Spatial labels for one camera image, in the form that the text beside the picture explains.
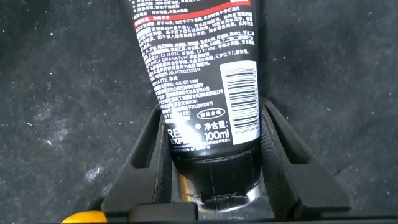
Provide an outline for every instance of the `yellow plastic piece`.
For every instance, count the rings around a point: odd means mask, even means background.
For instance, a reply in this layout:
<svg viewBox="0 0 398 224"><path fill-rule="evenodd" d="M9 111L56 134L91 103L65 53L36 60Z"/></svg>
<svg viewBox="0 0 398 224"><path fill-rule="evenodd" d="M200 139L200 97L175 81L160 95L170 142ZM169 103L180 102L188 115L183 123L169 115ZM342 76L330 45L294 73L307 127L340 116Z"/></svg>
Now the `yellow plastic piece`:
<svg viewBox="0 0 398 224"><path fill-rule="evenodd" d="M105 213L101 211L79 212L66 218L62 224L66 223L106 223Z"/></svg>

